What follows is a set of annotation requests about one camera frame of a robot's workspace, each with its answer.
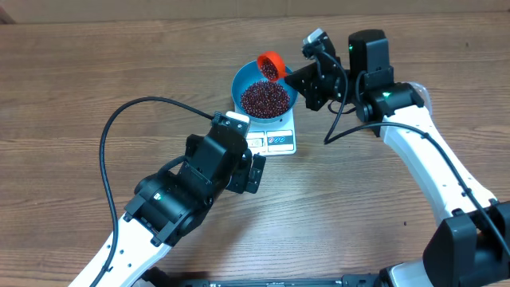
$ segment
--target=red cup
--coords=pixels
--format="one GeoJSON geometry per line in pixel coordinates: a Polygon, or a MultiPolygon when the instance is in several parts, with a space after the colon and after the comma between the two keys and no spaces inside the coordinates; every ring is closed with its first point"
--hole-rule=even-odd
{"type": "Polygon", "coordinates": [[[282,59],[277,52],[267,51],[267,52],[264,52],[262,55],[260,55],[257,58],[257,66],[258,66],[259,70],[262,70],[261,66],[262,66],[262,63],[264,62],[264,60],[270,60],[271,63],[273,63],[274,67],[277,68],[277,72],[278,72],[277,78],[272,79],[270,81],[276,82],[276,81],[280,80],[281,78],[287,76],[287,73],[285,72],[284,59],[282,59]]]}

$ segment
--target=white scale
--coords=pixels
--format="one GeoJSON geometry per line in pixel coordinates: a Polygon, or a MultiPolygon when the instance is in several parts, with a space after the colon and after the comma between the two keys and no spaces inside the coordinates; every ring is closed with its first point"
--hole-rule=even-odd
{"type": "MultiPolygon", "coordinates": [[[[235,108],[237,113],[245,113],[235,108]]],[[[296,153],[296,129],[294,128],[294,111],[292,108],[279,120],[272,123],[259,123],[251,119],[246,141],[253,154],[292,155],[296,153]]]]}

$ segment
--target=blue bowl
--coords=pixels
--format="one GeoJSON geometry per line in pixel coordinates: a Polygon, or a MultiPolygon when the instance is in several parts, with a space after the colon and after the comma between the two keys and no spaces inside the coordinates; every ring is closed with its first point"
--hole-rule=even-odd
{"type": "MultiPolygon", "coordinates": [[[[285,67],[285,72],[287,72],[287,74],[292,73],[291,69],[289,69],[288,67],[285,67]]],[[[246,64],[239,70],[239,72],[237,72],[236,76],[233,78],[232,100],[233,103],[236,105],[236,110],[242,111],[242,113],[246,114],[252,121],[263,124],[272,123],[274,121],[281,119],[292,109],[292,107],[294,107],[294,104],[296,104],[297,102],[297,91],[291,88],[289,85],[285,84],[285,81],[283,79],[278,80],[277,83],[282,85],[285,91],[287,92],[288,96],[290,96],[288,111],[285,112],[283,115],[273,117],[270,119],[256,118],[254,116],[250,116],[248,113],[246,113],[245,109],[242,108],[241,95],[251,84],[256,83],[260,80],[266,81],[267,79],[264,77],[264,75],[262,75],[261,71],[258,69],[257,62],[253,61],[246,64]]]]}

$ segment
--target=wooden table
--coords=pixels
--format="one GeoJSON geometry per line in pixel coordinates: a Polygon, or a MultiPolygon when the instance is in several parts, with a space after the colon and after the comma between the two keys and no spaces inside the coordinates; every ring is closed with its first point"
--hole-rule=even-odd
{"type": "MultiPolygon", "coordinates": [[[[117,107],[159,95],[230,110],[240,67],[265,50],[292,69],[306,65],[301,39],[317,26],[347,67],[347,36],[384,29],[396,80],[429,88],[457,156],[510,199],[509,13],[0,26],[0,285],[66,286],[110,234],[97,150],[117,107]]],[[[421,256],[434,219],[400,158],[369,132],[325,147],[333,115],[305,109],[303,98],[295,121],[297,153],[268,159],[256,195],[225,192],[159,268],[335,277],[421,256]]],[[[357,124],[345,116],[338,130],[357,124]]],[[[118,212],[143,177],[183,154],[190,133],[208,130],[166,104],[123,113],[106,147],[118,212]]]]}

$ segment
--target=red bean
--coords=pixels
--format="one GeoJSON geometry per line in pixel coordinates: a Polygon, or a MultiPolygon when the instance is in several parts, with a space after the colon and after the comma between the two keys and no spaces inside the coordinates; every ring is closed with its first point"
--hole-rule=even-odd
{"type": "Polygon", "coordinates": [[[262,61],[261,72],[264,77],[268,78],[270,81],[276,80],[278,78],[277,67],[275,67],[269,59],[264,59],[262,61]]]}
{"type": "Polygon", "coordinates": [[[245,112],[260,119],[281,116],[288,111],[289,105],[290,96],[278,83],[258,81],[241,95],[241,106],[245,112]]]}

